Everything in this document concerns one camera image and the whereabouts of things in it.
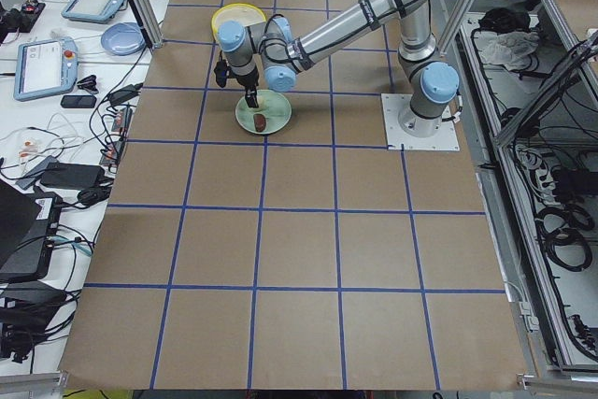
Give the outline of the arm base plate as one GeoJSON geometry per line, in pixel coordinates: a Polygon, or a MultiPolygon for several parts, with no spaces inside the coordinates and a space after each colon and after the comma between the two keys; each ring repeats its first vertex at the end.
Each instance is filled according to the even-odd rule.
{"type": "Polygon", "coordinates": [[[411,94],[383,93],[382,112],[388,150],[459,151],[449,106],[440,118],[427,120],[410,108],[411,94]]]}

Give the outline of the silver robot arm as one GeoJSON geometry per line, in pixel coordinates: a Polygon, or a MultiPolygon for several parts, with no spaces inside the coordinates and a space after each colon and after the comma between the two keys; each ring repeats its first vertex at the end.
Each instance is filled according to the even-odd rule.
{"type": "Polygon", "coordinates": [[[270,90],[288,92],[299,73],[392,20],[400,23],[398,59],[413,91],[398,123],[415,137],[432,136],[460,81],[456,70],[439,59],[429,0],[358,0],[299,37],[292,37],[282,15],[250,26],[226,21],[217,33],[221,53],[214,69],[216,82],[225,87],[228,79],[235,79],[245,89],[248,106],[256,107],[260,78],[270,90]]]}

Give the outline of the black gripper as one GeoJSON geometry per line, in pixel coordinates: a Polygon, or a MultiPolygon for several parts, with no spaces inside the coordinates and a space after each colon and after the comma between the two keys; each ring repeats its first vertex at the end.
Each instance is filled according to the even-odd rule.
{"type": "Polygon", "coordinates": [[[257,86],[259,84],[259,72],[253,69],[245,75],[236,75],[237,82],[245,88],[244,99],[247,106],[258,108],[257,86]]]}

